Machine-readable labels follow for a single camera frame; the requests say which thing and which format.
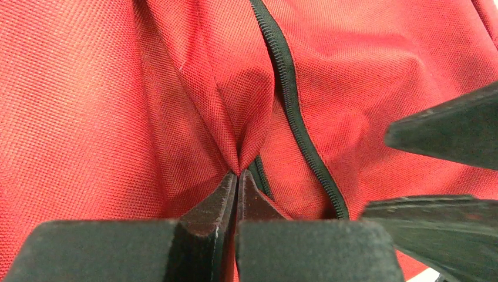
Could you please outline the red student backpack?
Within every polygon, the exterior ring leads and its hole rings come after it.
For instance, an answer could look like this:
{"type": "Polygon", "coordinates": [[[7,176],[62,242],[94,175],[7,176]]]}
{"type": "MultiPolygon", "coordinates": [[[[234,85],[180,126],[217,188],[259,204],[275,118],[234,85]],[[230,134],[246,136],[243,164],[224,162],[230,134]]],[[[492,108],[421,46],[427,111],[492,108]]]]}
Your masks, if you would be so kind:
{"type": "Polygon", "coordinates": [[[180,217],[227,172],[296,220],[496,199],[383,142],[496,80],[493,1],[2,1],[1,280],[43,222],[180,217]]]}

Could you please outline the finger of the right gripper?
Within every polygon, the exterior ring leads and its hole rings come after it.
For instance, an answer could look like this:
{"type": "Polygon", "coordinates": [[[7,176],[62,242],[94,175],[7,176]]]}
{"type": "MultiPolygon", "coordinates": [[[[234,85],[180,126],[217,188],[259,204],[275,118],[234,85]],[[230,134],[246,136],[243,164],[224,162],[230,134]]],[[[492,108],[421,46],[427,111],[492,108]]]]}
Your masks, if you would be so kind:
{"type": "Polygon", "coordinates": [[[497,83],[389,125],[387,146],[497,170],[497,83]]]}
{"type": "Polygon", "coordinates": [[[446,281],[497,281],[497,200],[401,197],[372,202],[361,217],[381,224],[397,250],[446,281]]]}

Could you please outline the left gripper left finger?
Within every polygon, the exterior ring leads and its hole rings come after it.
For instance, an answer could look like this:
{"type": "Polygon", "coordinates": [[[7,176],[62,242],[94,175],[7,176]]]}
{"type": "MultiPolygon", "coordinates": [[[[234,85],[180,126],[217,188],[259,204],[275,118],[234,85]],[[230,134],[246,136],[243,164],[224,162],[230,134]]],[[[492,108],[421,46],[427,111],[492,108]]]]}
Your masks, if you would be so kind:
{"type": "Polygon", "coordinates": [[[178,219],[59,220],[26,239],[6,281],[231,281],[237,176],[178,219]]]}

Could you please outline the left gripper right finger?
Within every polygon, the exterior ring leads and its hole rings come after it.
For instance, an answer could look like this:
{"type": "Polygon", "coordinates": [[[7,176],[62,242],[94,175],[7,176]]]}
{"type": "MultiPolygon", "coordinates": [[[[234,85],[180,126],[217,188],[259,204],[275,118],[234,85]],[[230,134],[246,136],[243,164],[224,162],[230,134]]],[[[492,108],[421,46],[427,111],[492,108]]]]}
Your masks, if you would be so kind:
{"type": "Polygon", "coordinates": [[[379,224],[288,220],[246,170],[238,185],[235,257],[241,281],[403,281],[379,224]]]}

